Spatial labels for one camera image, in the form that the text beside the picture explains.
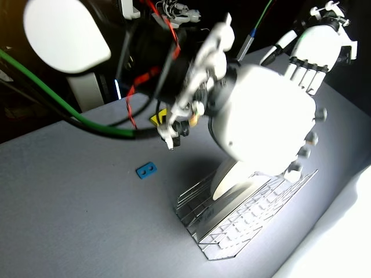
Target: wire basket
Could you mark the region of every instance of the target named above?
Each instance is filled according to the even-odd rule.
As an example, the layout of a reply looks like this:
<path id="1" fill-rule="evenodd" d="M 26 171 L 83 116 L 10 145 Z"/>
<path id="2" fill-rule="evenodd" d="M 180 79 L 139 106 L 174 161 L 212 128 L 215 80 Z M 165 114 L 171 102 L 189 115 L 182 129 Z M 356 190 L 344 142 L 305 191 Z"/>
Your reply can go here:
<path id="1" fill-rule="evenodd" d="M 267 182 L 199 235 L 204 228 L 201 225 L 214 213 L 216 205 L 210 194 L 213 173 L 178 197 L 176 214 L 209 260 L 234 258 L 317 172 L 294 184 L 283 177 L 254 173 L 252 177 L 265 176 Z"/>

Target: blue block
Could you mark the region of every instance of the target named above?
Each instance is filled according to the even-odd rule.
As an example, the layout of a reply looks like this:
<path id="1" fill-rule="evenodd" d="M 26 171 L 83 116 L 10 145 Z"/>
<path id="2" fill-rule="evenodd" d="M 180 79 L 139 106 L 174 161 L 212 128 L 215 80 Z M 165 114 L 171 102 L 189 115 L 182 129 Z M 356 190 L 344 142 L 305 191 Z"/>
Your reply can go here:
<path id="1" fill-rule="evenodd" d="M 149 175 L 152 175 L 156 171 L 157 171 L 157 168 L 156 168 L 156 165 L 153 164 L 153 162 L 149 162 L 146 165 L 136 170 L 138 176 L 141 179 L 147 178 Z"/>

